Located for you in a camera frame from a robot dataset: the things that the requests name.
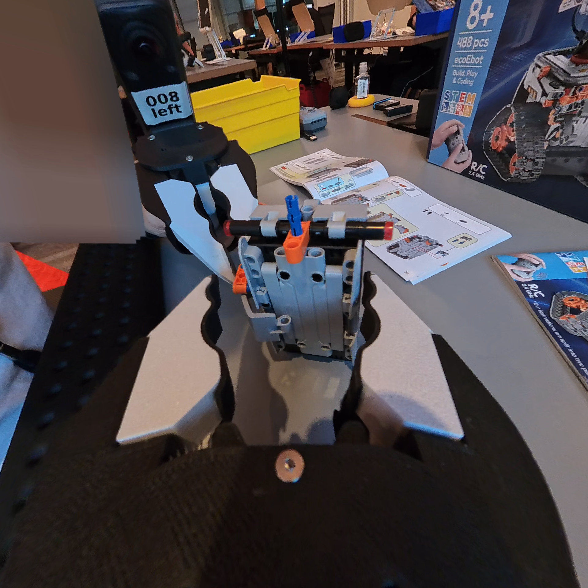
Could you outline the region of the grey battery box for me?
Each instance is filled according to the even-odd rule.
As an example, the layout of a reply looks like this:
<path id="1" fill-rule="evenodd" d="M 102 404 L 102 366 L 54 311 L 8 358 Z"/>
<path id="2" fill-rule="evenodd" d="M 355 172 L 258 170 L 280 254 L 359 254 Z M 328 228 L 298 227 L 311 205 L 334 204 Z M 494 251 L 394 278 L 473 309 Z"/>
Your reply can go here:
<path id="1" fill-rule="evenodd" d="M 327 125 L 327 113 L 316 107 L 304 107 L 299 109 L 299 125 L 302 133 L 314 134 Z"/>

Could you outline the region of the grey desk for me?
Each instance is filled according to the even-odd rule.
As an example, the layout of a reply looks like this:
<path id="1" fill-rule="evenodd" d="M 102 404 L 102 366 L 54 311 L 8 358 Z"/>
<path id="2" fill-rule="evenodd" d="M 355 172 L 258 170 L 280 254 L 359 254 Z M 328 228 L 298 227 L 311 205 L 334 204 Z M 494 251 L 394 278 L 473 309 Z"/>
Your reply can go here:
<path id="1" fill-rule="evenodd" d="M 587 249 L 587 225 L 427 162 L 428 139 L 370 122 L 369 108 L 328 114 L 316 142 L 299 139 L 252 155 L 258 198 L 276 203 L 300 189 L 272 166 L 321 149 L 374 158 L 454 208 L 511 239 L 411 285 L 374 254 L 364 268 L 386 282 L 432 332 L 440 334 L 494 396 L 525 438 L 555 499 L 577 578 L 587 587 L 587 392 L 551 344 L 494 254 Z M 303 357 L 280 360 L 256 342 L 230 285 L 220 285 L 224 350 L 236 387 L 234 421 L 246 443 L 327 443 L 332 412 L 349 383 L 347 365 Z"/>

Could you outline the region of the blue plastic bin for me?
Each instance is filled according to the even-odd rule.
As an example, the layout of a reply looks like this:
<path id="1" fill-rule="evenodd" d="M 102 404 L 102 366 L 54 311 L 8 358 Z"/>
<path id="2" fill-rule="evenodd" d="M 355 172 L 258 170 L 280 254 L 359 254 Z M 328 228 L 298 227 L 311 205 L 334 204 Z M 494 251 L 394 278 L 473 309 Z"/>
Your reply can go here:
<path id="1" fill-rule="evenodd" d="M 371 20 L 353 21 L 336 26 L 332 30 L 334 43 L 357 42 L 366 40 L 371 34 Z"/>
<path id="2" fill-rule="evenodd" d="M 454 8 L 443 11 L 419 12 L 416 15 L 415 35 L 425 36 L 447 32 L 451 28 Z"/>

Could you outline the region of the black badge reel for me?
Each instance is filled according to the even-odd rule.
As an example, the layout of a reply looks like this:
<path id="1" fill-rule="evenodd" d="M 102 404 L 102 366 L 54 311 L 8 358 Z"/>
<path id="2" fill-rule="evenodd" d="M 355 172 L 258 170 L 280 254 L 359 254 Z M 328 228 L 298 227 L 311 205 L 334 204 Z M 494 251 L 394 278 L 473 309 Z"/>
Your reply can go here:
<path id="1" fill-rule="evenodd" d="M 1 342 L 0 351 L 1 354 L 8 357 L 14 365 L 30 373 L 36 371 L 40 361 L 41 352 L 38 350 L 20 350 L 7 343 Z"/>

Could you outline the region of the clear acrylic stand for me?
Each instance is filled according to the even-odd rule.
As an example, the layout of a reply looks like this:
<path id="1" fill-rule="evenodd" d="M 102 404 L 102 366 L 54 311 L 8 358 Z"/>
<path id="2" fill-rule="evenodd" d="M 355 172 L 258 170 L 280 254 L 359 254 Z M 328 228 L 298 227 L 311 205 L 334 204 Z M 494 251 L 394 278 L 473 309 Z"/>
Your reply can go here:
<path id="1" fill-rule="evenodd" d="M 380 10 L 371 27 L 370 40 L 384 40 L 393 36 L 393 19 L 396 9 Z"/>

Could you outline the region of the black office chair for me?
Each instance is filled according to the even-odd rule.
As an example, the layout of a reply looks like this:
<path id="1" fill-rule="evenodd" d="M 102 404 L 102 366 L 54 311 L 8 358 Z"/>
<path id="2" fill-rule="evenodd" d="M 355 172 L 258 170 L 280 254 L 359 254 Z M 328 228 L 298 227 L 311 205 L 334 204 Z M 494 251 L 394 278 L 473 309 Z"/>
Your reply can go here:
<path id="1" fill-rule="evenodd" d="M 418 134 L 428 136 L 436 115 L 437 89 L 423 90 L 419 95 L 415 119 L 415 129 Z"/>

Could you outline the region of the person's light grey clothing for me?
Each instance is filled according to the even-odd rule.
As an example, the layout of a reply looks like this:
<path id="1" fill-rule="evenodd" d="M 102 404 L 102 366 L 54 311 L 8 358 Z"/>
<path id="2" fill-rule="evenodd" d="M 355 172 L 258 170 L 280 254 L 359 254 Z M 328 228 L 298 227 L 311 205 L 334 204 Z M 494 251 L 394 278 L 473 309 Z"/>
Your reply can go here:
<path id="1" fill-rule="evenodd" d="M 41 351 L 53 316 L 11 244 L 1 243 L 1 342 L 18 350 Z M 32 379 L 32 373 L 1 354 L 1 464 Z"/>

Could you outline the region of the red bag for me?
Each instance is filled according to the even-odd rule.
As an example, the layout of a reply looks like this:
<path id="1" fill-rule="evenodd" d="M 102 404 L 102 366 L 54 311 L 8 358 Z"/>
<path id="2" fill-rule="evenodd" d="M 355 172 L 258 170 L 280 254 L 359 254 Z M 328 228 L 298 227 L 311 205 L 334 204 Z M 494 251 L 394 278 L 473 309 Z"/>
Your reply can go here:
<path id="1" fill-rule="evenodd" d="M 299 99 L 301 107 L 322 108 L 329 106 L 331 85 L 327 79 L 315 80 L 311 84 L 299 85 Z"/>

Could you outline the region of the wooden background table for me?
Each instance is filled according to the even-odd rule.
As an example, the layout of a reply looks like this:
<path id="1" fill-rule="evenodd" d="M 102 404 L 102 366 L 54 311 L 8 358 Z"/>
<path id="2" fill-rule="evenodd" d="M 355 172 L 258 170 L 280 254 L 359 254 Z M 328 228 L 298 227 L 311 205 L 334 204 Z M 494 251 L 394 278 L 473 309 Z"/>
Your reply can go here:
<path id="1" fill-rule="evenodd" d="M 364 55 L 364 50 L 373 48 L 400 48 L 422 45 L 424 43 L 436 42 L 449 36 L 448 32 L 429 34 L 429 35 L 406 35 L 396 36 L 385 40 L 360 40 L 356 42 L 343 43 L 325 43 L 324 49 L 334 51 L 335 62 L 344 63 L 345 66 L 345 86 L 348 90 L 354 88 L 355 77 L 359 72 L 359 64 L 362 62 L 372 63 L 374 55 Z"/>

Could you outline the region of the open instruction booklet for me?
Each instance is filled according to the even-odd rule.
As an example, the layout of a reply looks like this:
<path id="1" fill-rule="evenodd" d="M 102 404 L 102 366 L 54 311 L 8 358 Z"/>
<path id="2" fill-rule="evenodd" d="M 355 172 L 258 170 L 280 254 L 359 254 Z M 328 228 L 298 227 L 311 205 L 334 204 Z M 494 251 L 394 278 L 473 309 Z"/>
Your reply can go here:
<path id="1" fill-rule="evenodd" d="M 371 158 L 323 149 L 273 166 L 281 179 L 328 205 L 366 205 L 369 220 L 393 222 L 390 241 L 367 248 L 416 284 L 511 237 L 502 229 L 438 201 Z"/>

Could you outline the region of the black and white tool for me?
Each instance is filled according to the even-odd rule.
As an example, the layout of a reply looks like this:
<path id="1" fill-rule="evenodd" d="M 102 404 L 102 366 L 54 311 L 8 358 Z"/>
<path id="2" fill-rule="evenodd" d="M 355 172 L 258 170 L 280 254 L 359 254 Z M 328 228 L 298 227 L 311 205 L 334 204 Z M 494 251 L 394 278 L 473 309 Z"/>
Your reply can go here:
<path id="1" fill-rule="evenodd" d="M 203 63 L 198 59 L 196 43 L 189 31 L 179 33 L 183 64 L 186 68 L 203 68 Z"/>

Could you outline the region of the grey background table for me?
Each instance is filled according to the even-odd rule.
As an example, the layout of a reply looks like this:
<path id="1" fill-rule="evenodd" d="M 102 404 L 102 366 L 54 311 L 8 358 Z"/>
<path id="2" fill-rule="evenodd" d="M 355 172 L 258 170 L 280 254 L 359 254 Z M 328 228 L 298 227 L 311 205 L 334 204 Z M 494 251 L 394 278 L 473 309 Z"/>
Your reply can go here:
<path id="1" fill-rule="evenodd" d="M 202 67 L 187 67 L 187 83 L 195 84 L 198 82 L 216 79 L 219 77 L 240 74 L 245 71 L 255 70 L 256 63 L 249 59 L 228 59 L 218 63 L 204 63 Z"/>

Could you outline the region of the black perforated plastic panel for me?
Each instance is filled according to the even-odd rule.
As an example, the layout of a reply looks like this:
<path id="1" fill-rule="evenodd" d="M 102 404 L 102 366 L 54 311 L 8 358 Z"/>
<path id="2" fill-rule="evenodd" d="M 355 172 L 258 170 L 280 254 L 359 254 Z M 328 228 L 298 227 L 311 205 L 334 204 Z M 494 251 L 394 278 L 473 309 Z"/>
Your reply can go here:
<path id="1" fill-rule="evenodd" d="M 81 244 L 1 471 L 1 535 L 62 424 L 164 316 L 159 246 Z"/>

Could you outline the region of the grey brick robot assembly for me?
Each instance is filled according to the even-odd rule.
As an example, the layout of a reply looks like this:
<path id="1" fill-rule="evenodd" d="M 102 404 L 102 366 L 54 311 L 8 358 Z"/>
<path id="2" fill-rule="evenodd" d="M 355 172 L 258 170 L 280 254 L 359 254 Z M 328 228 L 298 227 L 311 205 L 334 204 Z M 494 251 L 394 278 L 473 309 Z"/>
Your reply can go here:
<path id="1" fill-rule="evenodd" d="M 364 244 L 390 241 L 393 222 L 369 220 L 366 205 L 318 200 L 259 205 L 249 220 L 227 220 L 240 264 L 252 258 L 278 310 L 290 315 L 292 342 L 278 346 L 306 356 L 351 361 L 356 353 Z"/>

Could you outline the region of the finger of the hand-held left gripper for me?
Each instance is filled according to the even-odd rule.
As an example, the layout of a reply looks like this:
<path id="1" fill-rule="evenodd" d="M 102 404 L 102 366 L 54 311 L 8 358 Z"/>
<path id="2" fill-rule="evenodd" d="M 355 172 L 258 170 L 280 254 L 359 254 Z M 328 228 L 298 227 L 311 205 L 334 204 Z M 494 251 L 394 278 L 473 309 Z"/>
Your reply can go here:
<path id="1" fill-rule="evenodd" d="M 232 283 L 234 273 L 224 247 L 212 235 L 209 217 L 196 211 L 195 187 L 181 180 L 155 184 L 171 220 L 171 231 L 178 241 L 226 282 Z"/>
<path id="2" fill-rule="evenodd" d="M 230 216 L 234 220 L 249 220 L 258 206 L 238 165 L 220 166 L 211 177 L 212 186 L 221 191 L 231 205 Z"/>

